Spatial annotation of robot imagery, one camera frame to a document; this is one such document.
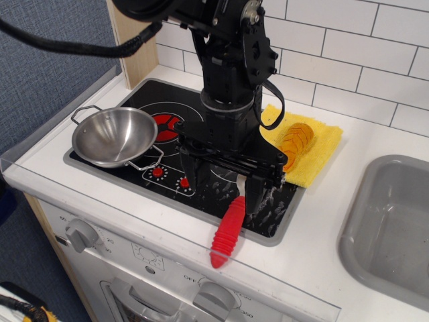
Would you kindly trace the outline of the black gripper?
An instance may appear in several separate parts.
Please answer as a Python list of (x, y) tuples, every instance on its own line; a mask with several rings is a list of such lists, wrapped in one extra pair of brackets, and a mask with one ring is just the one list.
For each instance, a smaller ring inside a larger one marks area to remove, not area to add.
[(286, 155), (268, 143), (259, 128), (275, 129), (285, 109), (270, 125), (261, 122), (261, 99), (243, 105), (218, 104), (202, 97), (204, 121), (179, 121), (178, 149), (190, 188), (199, 193), (210, 179), (210, 166), (222, 166), (247, 177), (245, 206), (248, 215), (258, 212), (268, 183), (281, 183)]

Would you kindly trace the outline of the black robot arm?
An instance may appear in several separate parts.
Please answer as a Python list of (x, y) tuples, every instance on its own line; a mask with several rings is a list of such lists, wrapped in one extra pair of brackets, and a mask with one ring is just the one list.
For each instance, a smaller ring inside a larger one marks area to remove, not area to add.
[(286, 155), (268, 143), (263, 129), (277, 119), (261, 118), (262, 91), (280, 91), (270, 82), (276, 52), (265, 34), (260, 1), (116, 1), (131, 19), (160, 24), (178, 22), (192, 33), (203, 73), (203, 118), (176, 123), (180, 160), (194, 191), (202, 190), (210, 167), (245, 177), (245, 206), (256, 213), (269, 189), (281, 187)]

